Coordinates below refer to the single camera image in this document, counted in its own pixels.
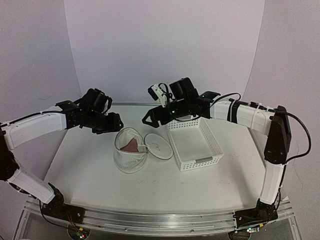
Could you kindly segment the white mesh laundry bag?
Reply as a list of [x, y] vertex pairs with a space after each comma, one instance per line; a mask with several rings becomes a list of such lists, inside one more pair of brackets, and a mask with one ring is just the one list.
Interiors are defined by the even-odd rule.
[[162, 136], [155, 133], [142, 136], [132, 127], [126, 127], [117, 133], [114, 147], [114, 164], [126, 174], [140, 171], [148, 155], [163, 161], [169, 160], [174, 155], [170, 143]]

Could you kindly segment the white perforated plastic basket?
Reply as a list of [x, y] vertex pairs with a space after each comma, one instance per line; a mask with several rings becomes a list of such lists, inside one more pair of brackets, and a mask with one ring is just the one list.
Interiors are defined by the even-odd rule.
[[203, 118], [181, 122], [172, 121], [166, 132], [181, 172], [219, 163], [224, 152]]

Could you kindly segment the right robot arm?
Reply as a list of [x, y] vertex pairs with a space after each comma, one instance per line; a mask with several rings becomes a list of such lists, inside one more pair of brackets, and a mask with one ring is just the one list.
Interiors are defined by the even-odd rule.
[[159, 106], [150, 109], [142, 122], [154, 128], [173, 121], [191, 120], [226, 121], [247, 128], [263, 151], [264, 177], [262, 190], [255, 207], [237, 210], [236, 228], [244, 229], [265, 225], [278, 219], [281, 188], [287, 168], [292, 133], [288, 112], [279, 105], [275, 108], [260, 102], [231, 99], [232, 93], [222, 95], [214, 91], [198, 93], [190, 78], [174, 83], [163, 82], [148, 88], [148, 94]]

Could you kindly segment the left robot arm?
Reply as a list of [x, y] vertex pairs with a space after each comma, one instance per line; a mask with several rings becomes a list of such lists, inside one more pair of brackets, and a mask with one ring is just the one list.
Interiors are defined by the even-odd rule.
[[67, 204], [61, 191], [23, 166], [27, 147], [41, 147], [40, 142], [54, 133], [79, 127], [96, 135], [117, 133], [124, 124], [120, 114], [111, 112], [112, 98], [97, 88], [90, 88], [75, 101], [64, 100], [54, 106], [9, 120], [0, 125], [0, 179], [40, 203], [44, 216], [80, 224], [85, 209]]

